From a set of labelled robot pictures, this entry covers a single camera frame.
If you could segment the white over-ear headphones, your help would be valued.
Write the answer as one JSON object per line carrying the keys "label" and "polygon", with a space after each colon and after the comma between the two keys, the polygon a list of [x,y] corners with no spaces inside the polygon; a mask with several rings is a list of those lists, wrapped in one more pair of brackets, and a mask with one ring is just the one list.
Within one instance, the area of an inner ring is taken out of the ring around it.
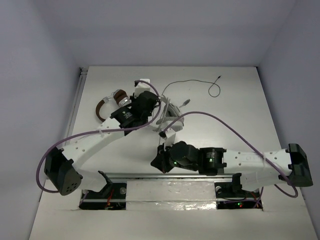
{"label": "white over-ear headphones", "polygon": [[150,125],[153,132],[161,132],[170,123],[182,115],[180,108],[174,104],[170,98],[162,95],[160,99],[163,110],[159,115],[159,119]]}

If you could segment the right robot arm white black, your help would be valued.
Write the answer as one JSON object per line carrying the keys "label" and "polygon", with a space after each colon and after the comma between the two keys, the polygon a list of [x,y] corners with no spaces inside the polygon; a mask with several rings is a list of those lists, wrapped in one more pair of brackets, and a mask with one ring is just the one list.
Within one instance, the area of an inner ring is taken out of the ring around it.
{"label": "right robot arm white black", "polygon": [[238,197],[281,182],[289,182],[294,187],[313,185],[307,156],[295,143],[287,149],[258,155],[221,147],[196,148],[179,141],[171,146],[159,145],[150,164],[164,174],[181,168],[205,176],[231,175],[230,189]]}

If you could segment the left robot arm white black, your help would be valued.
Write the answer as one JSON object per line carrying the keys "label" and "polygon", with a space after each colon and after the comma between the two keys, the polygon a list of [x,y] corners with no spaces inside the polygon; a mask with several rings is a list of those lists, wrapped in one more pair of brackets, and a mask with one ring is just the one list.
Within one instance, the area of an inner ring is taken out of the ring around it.
{"label": "left robot arm white black", "polygon": [[44,173],[62,196],[76,189],[95,192],[100,197],[111,193],[107,175],[101,171],[82,170],[93,155],[130,132],[147,126],[148,118],[160,105],[159,97],[144,91],[134,96],[130,104],[120,107],[96,131],[77,135],[77,141],[63,148],[52,147],[45,156]]}

